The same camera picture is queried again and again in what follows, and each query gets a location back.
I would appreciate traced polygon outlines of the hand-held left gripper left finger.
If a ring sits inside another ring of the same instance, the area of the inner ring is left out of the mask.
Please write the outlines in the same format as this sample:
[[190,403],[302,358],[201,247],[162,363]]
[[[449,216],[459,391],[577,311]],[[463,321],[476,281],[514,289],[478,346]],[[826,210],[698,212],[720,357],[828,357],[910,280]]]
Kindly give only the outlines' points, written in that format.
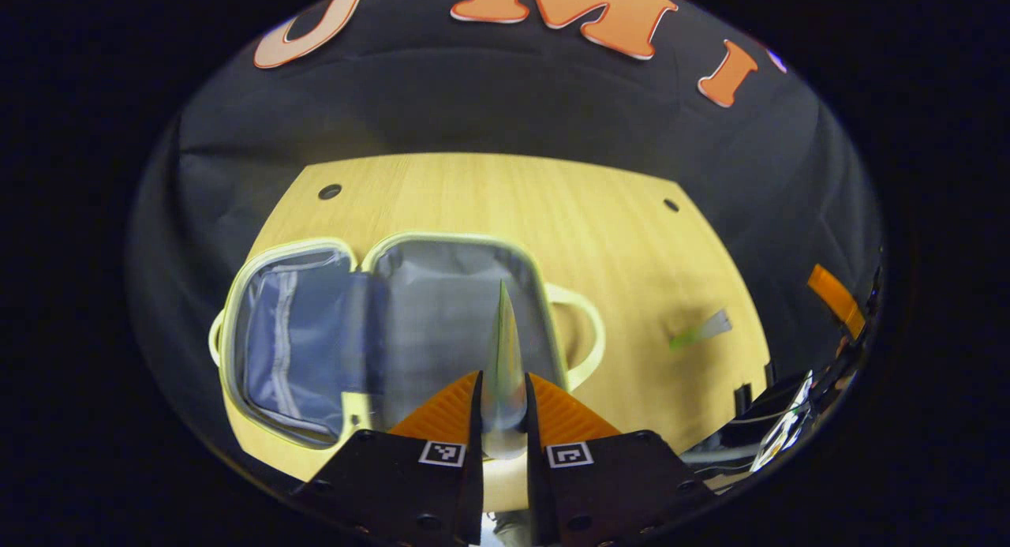
[[359,429],[292,494],[342,546],[469,546],[481,540],[482,373],[441,389],[388,432]]

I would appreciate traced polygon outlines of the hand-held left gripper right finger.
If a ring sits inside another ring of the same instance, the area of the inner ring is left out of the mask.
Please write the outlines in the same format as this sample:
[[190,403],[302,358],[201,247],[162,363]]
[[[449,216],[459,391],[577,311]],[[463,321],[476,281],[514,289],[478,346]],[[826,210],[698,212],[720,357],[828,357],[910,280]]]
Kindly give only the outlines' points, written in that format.
[[642,546],[714,504],[656,432],[624,433],[526,375],[527,493],[537,546]]

